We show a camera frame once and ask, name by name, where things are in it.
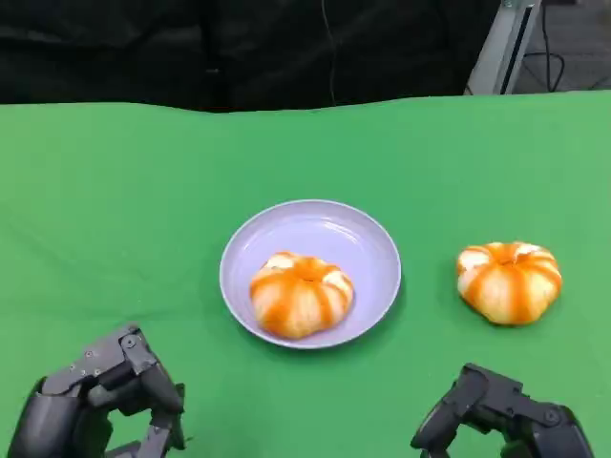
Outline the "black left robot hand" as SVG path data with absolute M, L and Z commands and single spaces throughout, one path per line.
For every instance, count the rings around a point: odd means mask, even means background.
M 164 457 L 184 450 L 185 386 L 172 381 L 140 326 L 129 323 L 98 339 L 81 357 L 37 381 L 23 406 L 9 457 Z M 150 413 L 144 437 L 108 444 L 109 419 Z

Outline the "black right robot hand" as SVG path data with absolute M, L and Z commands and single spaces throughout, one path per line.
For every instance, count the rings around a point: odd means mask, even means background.
M 502 457 L 587 457 L 594 453 L 574 412 L 532 399 L 517 380 L 464 364 L 411 438 L 422 457 L 448 457 L 461 426 L 500 433 Z

